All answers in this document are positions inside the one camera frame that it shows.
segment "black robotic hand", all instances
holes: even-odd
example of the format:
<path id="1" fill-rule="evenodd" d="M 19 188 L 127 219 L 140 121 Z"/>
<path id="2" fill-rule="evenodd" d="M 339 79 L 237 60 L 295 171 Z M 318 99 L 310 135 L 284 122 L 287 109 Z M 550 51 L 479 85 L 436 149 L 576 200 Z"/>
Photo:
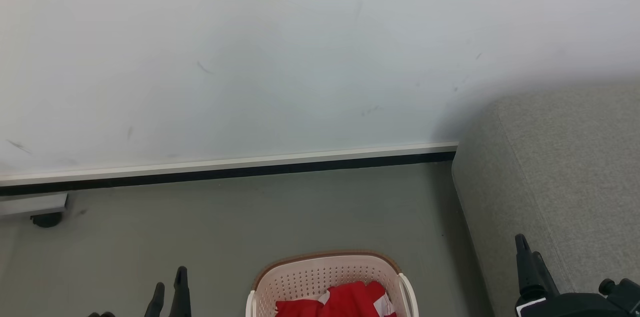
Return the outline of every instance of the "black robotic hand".
<path id="1" fill-rule="evenodd" d="M 175 292 L 173 293 L 173 302 L 171 303 L 171 311 L 169 317 L 192 317 L 192 303 L 189 295 L 189 285 L 187 283 L 187 268 L 179 267 L 178 272 L 175 274 L 175 281 L 173 283 Z M 153 297 L 151 302 L 146 308 L 144 317 L 160 317 L 160 311 L 165 305 L 165 285 L 162 282 L 158 282 L 155 285 Z M 111 312 L 105 312 L 98 314 L 96 312 L 91 313 L 89 317 L 115 317 Z"/>

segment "basket handle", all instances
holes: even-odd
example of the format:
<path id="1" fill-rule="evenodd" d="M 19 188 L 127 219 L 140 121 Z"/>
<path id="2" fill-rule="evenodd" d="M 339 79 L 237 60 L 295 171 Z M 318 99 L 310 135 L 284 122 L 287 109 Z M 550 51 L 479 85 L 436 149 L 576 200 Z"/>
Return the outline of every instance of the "basket handle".
<path id="1" fill-rule="evenodd" d="M 246 298 L 246 307 L 244 308 L 244 317 L 255 317 L 256 315 L 256 299 L 254 295 L 255 290 L 249 292 L 249 297 Z"/>
<path id="2" fill-rule="evenodd" d="M 402 273 L 398 273 L 398 277 L 400 277 L 400 292 L 402 293 L 407 317 L 420 317 L 418 313 L 418 301 L 416 300 L 414 288 L 411 287 L 411 282 L 409 282 L 409 279 Z"/>

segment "white wall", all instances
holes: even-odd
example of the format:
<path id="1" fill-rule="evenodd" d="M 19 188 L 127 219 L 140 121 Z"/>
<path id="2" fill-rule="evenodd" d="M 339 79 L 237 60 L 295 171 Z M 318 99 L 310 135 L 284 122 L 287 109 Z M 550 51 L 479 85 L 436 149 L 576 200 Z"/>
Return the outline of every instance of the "white wall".
<path id="1" fill-rule="evenodd" d="M 0 174 L 456 141 L 496 96 L 640 76 L 639 21 L 640 0 L 0 0 Z"/>

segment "black baseboard strip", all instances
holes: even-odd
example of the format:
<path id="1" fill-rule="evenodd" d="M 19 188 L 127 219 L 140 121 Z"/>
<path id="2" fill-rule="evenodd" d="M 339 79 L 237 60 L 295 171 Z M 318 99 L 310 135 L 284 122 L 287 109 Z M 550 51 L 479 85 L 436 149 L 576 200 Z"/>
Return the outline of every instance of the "black baseboard strip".
<path id="1" fill-rule="evenodd" d="M 0 196 L 48 194 L 52 192 L 90 190 L 93 188 L 154 185 L 158 183 L 216 180 L 220 178 L 238 178 L 247 176 L 294 174 L 298 172 L 363 169 L 366 167 L 422 164 L 426 162 L 451 161 L 453 160 L 455 154 L 456 153 L 454 151 L 442 151 L 438 153 L 394 155 L 390 157 L 372 157 L 346 160 L 329 160 L 326 162 L 281 164 L 278 166 L 217 169 L 213 171 L 169 173 L 145 176 L 123 176 L 118 178 L 76 180 L 70 182 L 51 182 L 42 184 L 7 185 L 4 187 L 0 187 Z"/>

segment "baseboard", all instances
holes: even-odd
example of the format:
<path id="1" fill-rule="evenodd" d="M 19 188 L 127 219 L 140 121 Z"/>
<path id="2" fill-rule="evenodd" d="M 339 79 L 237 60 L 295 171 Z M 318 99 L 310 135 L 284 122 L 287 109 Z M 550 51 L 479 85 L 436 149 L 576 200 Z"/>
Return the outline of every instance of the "baseboard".
<path id="1" fill-rule="evenodd" d="M 0 196 L 453 159 L 457 142 L 357 148 L 201 162 L 0 176 Z"/>

